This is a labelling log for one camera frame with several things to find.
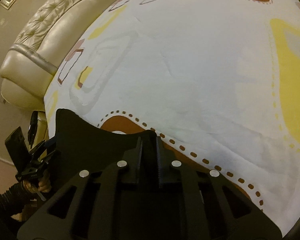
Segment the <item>black left sleeve forearm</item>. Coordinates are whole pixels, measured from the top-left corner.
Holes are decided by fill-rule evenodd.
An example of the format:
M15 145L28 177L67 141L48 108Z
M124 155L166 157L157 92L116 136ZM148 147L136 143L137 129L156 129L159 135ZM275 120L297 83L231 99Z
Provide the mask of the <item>black left sleeve forearm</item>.
M5 193L0 194L0 239L17 239L24 222L12 216L22 213L25 205L30 204L34 198L35 195L27 191L23 183L15 183Z

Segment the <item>left hand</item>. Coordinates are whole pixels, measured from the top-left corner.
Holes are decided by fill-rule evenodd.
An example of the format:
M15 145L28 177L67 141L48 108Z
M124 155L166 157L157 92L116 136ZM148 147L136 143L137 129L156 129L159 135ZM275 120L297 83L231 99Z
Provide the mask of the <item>left hand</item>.
M49 177L43 177L37 184L33 184L27 180L23 180L23 186L29 193L48 193L51 190Z

